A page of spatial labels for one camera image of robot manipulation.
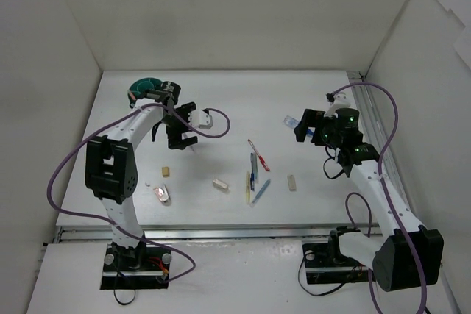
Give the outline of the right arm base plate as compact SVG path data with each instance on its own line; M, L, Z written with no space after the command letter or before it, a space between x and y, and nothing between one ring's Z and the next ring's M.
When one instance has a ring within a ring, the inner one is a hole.
M340 235L363 235L357 228L337 227L325 240L302 242L306 282L308 285L340 285L368 281L368 268L359 261L346 257L338 248Z

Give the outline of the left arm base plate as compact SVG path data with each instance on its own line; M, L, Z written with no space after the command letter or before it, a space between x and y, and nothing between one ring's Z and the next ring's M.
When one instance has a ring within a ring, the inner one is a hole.
M156 246L147 246L140 262L119 256L107 246L102 266L100 290L157 290L166 289L172 253Z

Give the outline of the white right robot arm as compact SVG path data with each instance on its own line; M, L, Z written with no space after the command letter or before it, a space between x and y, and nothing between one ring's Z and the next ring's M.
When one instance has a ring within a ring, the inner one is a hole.
M366 199L383 236L377 243L356 229L339 227L330 233L325 254L335 264L352 259L366 266L386 292L434 285L444 239L410 211L384 173L378 151L364 141L358 122L359 112L353 108L339 108L332 116L307 109L294 130L303 142L312 129L312 144L335 151L334 160Z

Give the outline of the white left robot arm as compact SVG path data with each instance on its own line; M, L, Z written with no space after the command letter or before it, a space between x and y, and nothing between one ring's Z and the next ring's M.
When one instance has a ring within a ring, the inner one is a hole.
M147 260L144 231L138 223L133 194L138 184L135 151L146 135L155 137L166 128L168 147L184 150L197 143L184 136L196 104L179 105L181 87L155 78L135 82L128 95L128 117L95 134L86 143L85 185L105 207L112 220L112 247L128 268L136 270Z

